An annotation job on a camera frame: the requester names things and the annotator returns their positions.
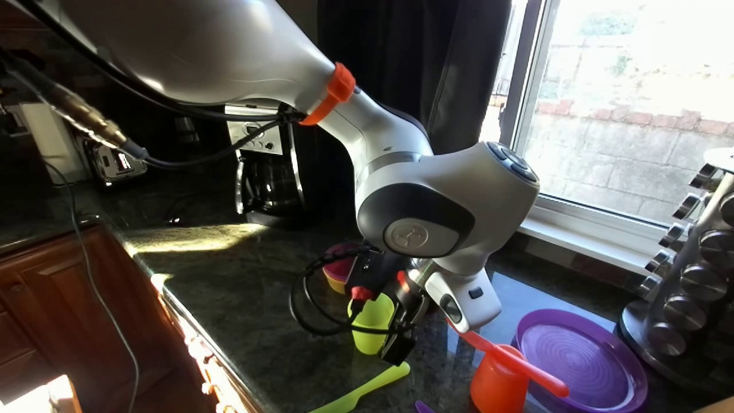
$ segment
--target black curtain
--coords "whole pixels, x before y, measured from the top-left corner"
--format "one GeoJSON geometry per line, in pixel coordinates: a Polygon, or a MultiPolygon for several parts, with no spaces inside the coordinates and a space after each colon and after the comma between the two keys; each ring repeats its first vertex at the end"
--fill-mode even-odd
{"type": "Polygon", "coordinates": [[[417,118],[436,154],[477,142],[511,0],[319,0],[319,48],[417,118]]]}

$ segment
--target purple plate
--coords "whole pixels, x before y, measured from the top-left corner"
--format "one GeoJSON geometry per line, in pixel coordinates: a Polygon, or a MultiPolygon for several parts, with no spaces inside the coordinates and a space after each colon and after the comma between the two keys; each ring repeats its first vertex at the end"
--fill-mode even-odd
{"type": "Polygon", "coordinates": [[[647,398],[647,377],[632,351],[580,315],[533,311],[520,320],[512,345],[570,389],[558,398],[531,382],[530,394],[552,412],[632,413],[647,398]]]}

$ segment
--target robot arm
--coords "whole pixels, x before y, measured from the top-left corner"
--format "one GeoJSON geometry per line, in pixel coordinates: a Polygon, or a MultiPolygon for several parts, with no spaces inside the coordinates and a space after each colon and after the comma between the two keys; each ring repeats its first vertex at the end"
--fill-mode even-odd
{"type": "MultiPolygon", "coordinates": [[[[311,113],[335,70],[274,0],[40,4],[121,72],[186,104],[270,98],[311,113]]],[[[459,331],[491,321],[501,307],[484,265],[515,232],[539,189],[524,161],[485,143],[433,156],[421,127],[358,88],[318,125],[349,152],[363,236],[397,254],[429,259],[410,278],[459,331]]]]}

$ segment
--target granite countertop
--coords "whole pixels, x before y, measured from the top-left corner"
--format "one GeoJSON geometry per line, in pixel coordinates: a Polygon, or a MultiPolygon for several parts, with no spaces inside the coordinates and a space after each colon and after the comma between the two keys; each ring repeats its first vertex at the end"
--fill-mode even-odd
{"type": "MultiPolygon", "coordinates": [[[[74,190],[82,212],[97,215],[138,264],[163,281],[166,298],[223,355],[262,411],[315,409],[388,368],[377,357],[359,353],[350,334],[312,337],[288,312],[288,292],[298,272],[329,246],[353,239],[354,232],[333,221],[302,231],[238,223],[227,183],[191,174],[102,195],[88,184],[74,190]],[[191,226],[168,226],[172,203],[187,196],[195,198],[182,207],[191,226]]],[[[70,231],[68,207],[60,196],[50,190],[33,203],[21,196],[4,205],[0,212],[10,225],[0,231],[0,254],[70,231]]],[[[518,321],[542,308],[566,309],[611,331],[632,299],[516,251],[495,254],[487,272],[503,311],[480,334],[498,343],[509,343],[518,321]]],[[[313,284],[327,310],[345,312],[346,298],[329,290],[323,277],[314,277],[313,284]]],[[[482,354],[460,340],[438,313],[426,316],[417,334],[418,344],[407,359],[411,374],[365,396],[356,412],[412,412],[416,400],[436,412],[476,411],[469,383],[482,354]]],[[[648,378],[649,411],[690,412],[708,402],[670,386],[649,369],[648,378]]],[[[526,403],[526,412],[544,411],[533,400],[526,403]]]]}

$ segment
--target cable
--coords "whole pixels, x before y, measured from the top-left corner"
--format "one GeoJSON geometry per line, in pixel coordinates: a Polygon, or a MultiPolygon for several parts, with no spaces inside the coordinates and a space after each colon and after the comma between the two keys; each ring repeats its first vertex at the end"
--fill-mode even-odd
{"type": "Polygon", "coordinates": [[[125,346],[125,349],[127,349],[128,353],[130,354],[130,359],[132,359],[133,367],[135,369],[135,384],[133,385],[133,392],[130,399],[130,405],[128,406],[128,413],[133,412],[133,406],[135,404],[135,398],[137,397],[137,391],[138,386],[140,383],[140,367],[138,366],[137,358],[135,357],[135,353],[133,353],[132,348],[130,347],[130,344],[128,343],[128,340],[125,338],[125,335],[123,334],[123,331],[120,329],[120,325],[117,324],[117,320],[115,319],[115,316],[112,315],[112,311],[110,311],[109,307],[107,306],[107,302],[102,298],[102,294],[99,293],[99,290],[97,289],[97,284],[94,281],[94,276],[92,275],[92,265],[90,264],[90,258],[89,254],[87,253],[87,247],[84,245],[84,237],[81,235],[81,229],[79,229],[79,223],[76,219],[76,199],[74,198],[74,192],[71,190],[71,186],[69,185],[69,182],[64,177],[64,174],[61,173],[60,170],[58,170],[55,166],[48,163],[46,160],[43,161],[43,163],[46,164],[50,169],[52,169],[53,172],[55,172],[56,175],[58,175],[59,178],[61,178],[62,182],[64,183],[64,186],[66,187],[66,190],[68,192],[68,201],[67,205],[69,206],[69,209],[71,210],[71,225],[74,227],[74,232],[76,233],[76,237],[79,239],[79,244],[81,245],[81,254],[84,256],[84,267],[87,271],[87,279],[90,282],[90,285],[92,286],[92,291],[97,296],[97,299],[99,300],[100,304],[102,304],[102,307],[104,308],[104,311],[107,313],[107,316],[109,317],[109,320],[112,322],[112,325],[115,327],[115,330],[117,331],[117,335],[120,336],[120,341],[123,342],[123,345],[125,346]]]}
{"type": "Polygon", "coordinates": [[[291,316],[298,322],[298,324],[304,330],[314,335],[317,335],[317,336],[332,336],[335,334],[339,334],[342,331],[359,331],[359,332],[367,333],[367,334],[402,334],[406,331],[409,331],[415,328],[415,324],[408,324],[408,325],[402,326],[401,328],[387,328],[387,329],[353,326],[352,323],[357,318],[359,313],[362,311],[362,308],[364,306],[364,301],[352,301],[352,316],[350,316],[348,320],[339,320],[333,317],[332,315],[330,315],[328,312],[326,312],[326,310],[323,309],[313,299],[313,296],[311,295],[310,290],[308,288],[308,279],[311,276],[313,276],[316,270],[321,269],[325,265],[330,264],[332,262],[339,261],[345,258],[349,258],[351,256],[357,256],[359,254],[365,254],[370,251],[375,251],[373,246],[360,245],[356,248],[350,248],[344,251],[336,251],[334,253],[322,255],[319,258],[313,260],[309,265],[307,265],[306,268],[296,277],[293,284],[291,285],[291,294],[288,297],[288,307],[291,311],[291,316]],[[296,293],[298,291],[298,287],[301,285],[302,285],[302,288],[304,290],[304,293],[308,301],[311,304],[313,304],[314,307],[316,307],[316,309],[321,313],[321,315],[327,318],[330,322],[336,324],[335,327],[319,328],[305,321],[305,319],[298,312],[298,308],[296,306],[296,293]]]}
{"type": "Polygon", "coordinates": [[[154,104],[159,105],[173,112],[181,113],[182,115],[191,116],[193,118],[209,119],[212,121],[276,121],[277,115],[230,115],[227,113],[214,112],[212,110],[201,109],[198,107],[187,106],[179,104],[170,98],[164,97],[162,94],[153,91],[152,89],[144,86],[142,83],[134,81],[127,77],[124,73],[110,65],[107,61],[99,57],[94,51],[87,48],[79,39],[69,33],[58,21],[54,20],[48,15],[41,6],[38,5],[36,0],[18,0],[18,3],[23,6],[28,12],[30,12],[35,18],[41,23],[45,24],[50,28],[56,35],[62,40],[68,43],[73,49],[89,60],[93,65],[106,74],[112,80],[122,85],[132,93],[144,98],[154,104]]]}
{"type": "Polygon", "coordinates": [[[260,126],[259,128],[255,129],[254,131],[247,134],[247,136],[243,137],[242,139],[235,142],[233,145],[228,146],[227,148],[222,149],[221,151],[208,155],[207,157],[199,158],[199,159],[193,159],[190,161],[183,161],[183,162],[168,162],[163,161],[160,159],[156,159],[153,157],[148,156],[147,158],[143,159],[143,161],[150,166],[154,166],[156,168],[161,169],[181,169],[181,168],[190,168],[192,166],[202,165],[208,162],[217,161],[220,159],[224,159],[225,157],[232,154],[237,149],[240,149],[242,146],[244,146],[246,143],[250,142],[251,140],[255,139],[257,136],[262,134],[268,129],[275,128],[276,126],[285,125],[290,122],[295,122],[298,117],[288,117],[288,114],[293,114],[292,112],[284,112],[281,115],[281,119],[277,121],[273,121],[270,123],[266,123],[263,126],[260,126]]]}

